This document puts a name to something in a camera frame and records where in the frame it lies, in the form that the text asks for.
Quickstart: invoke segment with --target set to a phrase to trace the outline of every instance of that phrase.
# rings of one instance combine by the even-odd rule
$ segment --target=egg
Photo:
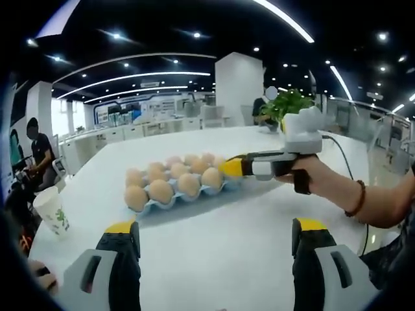
[[[177,181],[177,188],[188,196],[196,196],[199,193],[200,183],[194,175],[186,173],[180,176]]]
[[[184,164],[192,165],[194,160],[197,160],[199,157],[195,154],[187,154],[184,157]]]
[[[144,209],[144,205],[148,202],[148,196],[143,188],[132,185],[125,190],[124,201],[129,208],[136,212],[141,212]]]
[[[139,187],[144,187],[145,181],[143,179],[143,176],[144,173],[140,172],[138,169],[129,168],[125,174],[125,186],[128,187],[131,185],[135,185]]]
[[[163,180],[163,181],[169,180],[169,177],[166,173],[164,173],[164,172],[162,172],[159,169],[154,168],[154,167],[150,168],[147,171],[147,177],[148,177],[148,182],[149,183],[152,183],[153,181],[159,180],[159,179]]]
[[[215,160],[215,156],[213,154],[210,154],[209,152],[205,152],[202,154],[202,160],[212,164]]]
[[[205,170],[209,168],[209,164],[201,159],[196,159],[193,161],[190,169],[195,174],[203,174]]]
[[[213,166],[216,168],[219,168],[225,162],[226,162],[226,159],[224,157],[222,157],[221,155],[217,155],[215,157],[215,160],[213,160]]]
[[[175,163],[170,169],[170,175],[172,178],[178,179],[181,175],[189,172],[189,169],[182,163]]]
[[[202,175],[202,184],[217,190],[222,187],[222,180],[222,174],[214,167],[209,167]]]
[[[150,163],[150,165],[148,166],[148,169],[150,169],[150,168],[156,168],[156,169],[158,169],[158,170],[160,170],[162,172],[164,172],[165,169],[166,169],[165,166],[164,166],[164,164],[161,163],[161,162],[153,162],[153,163]]]
[[[171,168],[173,164],[175,163],[183,163],[182,159],[178,157],[177,155],[172,156],[166,160],[166,167]]]
[[[164,180],[155,180],[148,188],[148,195],[151,199],[159,201],[162,204],[169,204],[173,197],[173,188]]]

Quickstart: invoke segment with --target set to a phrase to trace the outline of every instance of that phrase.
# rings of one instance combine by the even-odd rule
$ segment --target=bracelet
[[[366,197],[366,185],[361,180],[358,180],[357,183],[362,187],[361,197],[359,199],[359,202],[358,202],[356,208],[352,212],[346,212],[346,211],[344,212],[344,214],[346,214],[347,217],[353,217],[358,212],[361,211],[361,209],[363,207],[364,199]]]

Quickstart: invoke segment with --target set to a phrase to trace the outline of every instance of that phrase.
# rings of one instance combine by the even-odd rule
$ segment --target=paper cup
[[[54,234],[59,238],[67,235],[69,222],[62,209],[57,187],[53,186],[39,193],[33,201],[33,207]]]

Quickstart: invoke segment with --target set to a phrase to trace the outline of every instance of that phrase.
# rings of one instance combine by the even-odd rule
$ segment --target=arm
[[[311,176],[312,193],[328,199],[347,212],[357,207],[361,186],[356,181],[337,174],[315,157],[297,161],[293,169],[299,168],[305,169]],[[284,176],[281,180],[292,182],[292,177]],[[414,195],[415,177],[412,170],[394,188],[367,186],[363,207],[356,218],[374,227],[392,227],[404,219]]]

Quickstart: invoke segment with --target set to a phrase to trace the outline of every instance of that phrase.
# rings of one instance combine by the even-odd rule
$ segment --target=table
[[[355,179],[368,182],[366,145],[335,136]],[[144,137],[105,146],[61,192],[71,224],[58,241],[42,223],[30,258],[43,261],[60,283],[64,270],[95,248],[104,230],[135,214],[123,202],[125,170],[169,156],[204,151],[230,157],[282,147],[258,127],[219,128]],[[347,176],[340,150],[324,141],[319,157]],[[325,223],[339,244],[359,248],[364,226],[332,203],[296,194],[292,185],[247,179],[231,196],[184,205],[139,221],[143,310],[292,310],[291,224],[295,217]]]

